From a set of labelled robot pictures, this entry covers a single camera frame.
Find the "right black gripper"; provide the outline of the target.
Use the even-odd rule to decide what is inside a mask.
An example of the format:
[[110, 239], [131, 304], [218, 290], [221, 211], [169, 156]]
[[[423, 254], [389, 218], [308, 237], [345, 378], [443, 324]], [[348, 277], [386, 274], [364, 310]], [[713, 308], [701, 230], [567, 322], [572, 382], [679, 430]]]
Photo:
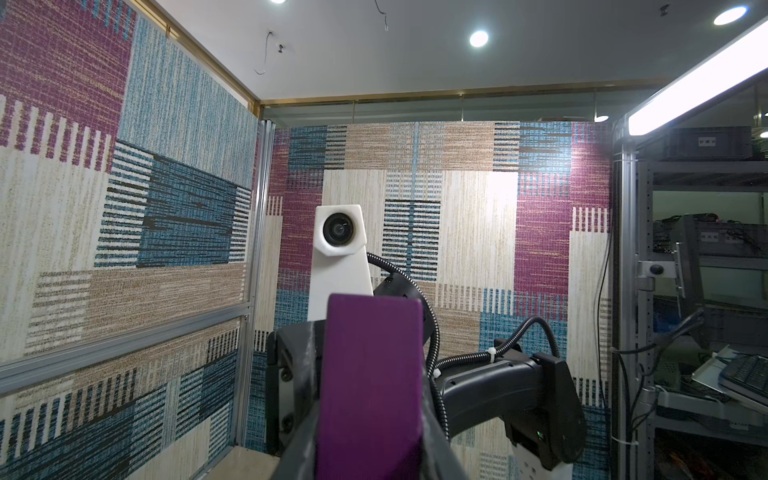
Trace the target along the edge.
[[288, 325], [267, 338], [265, 445], [282, 455], [271, 480], [315, 479], [319, 414], [310, 410], [319, 398], [324, 339], [323, 320]]

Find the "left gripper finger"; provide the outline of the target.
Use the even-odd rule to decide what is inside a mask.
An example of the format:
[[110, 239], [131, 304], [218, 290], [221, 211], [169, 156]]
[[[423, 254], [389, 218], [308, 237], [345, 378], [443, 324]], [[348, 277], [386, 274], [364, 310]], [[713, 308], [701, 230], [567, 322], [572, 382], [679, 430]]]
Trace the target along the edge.
[[422, 458], [419, 478], [427, 480], [467, 480], [468, 477], [446, 440], [435, 416], [428, 383], [423, 384], [421, 401]]

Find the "purple triangular block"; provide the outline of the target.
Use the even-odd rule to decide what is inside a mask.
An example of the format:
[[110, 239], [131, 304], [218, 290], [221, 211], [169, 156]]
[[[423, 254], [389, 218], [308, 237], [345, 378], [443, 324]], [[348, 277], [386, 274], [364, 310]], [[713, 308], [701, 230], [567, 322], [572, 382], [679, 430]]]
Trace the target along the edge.
[[419, 301], [330, 296], [316, 478], [418, 478], [423, 362]]

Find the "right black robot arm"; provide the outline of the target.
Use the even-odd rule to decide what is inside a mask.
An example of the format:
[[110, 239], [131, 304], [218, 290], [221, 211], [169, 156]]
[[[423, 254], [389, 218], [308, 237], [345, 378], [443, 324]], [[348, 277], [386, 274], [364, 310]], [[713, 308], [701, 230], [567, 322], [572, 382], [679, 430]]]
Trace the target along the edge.
[[524, 479], [568, 479], [586, 420], [565, 360], [517, 339], [426, 371], [417, 296], [334, 294], [267, 341], [265, 448], [279, 479], [461, 479], [453, 435], [503, 423]]

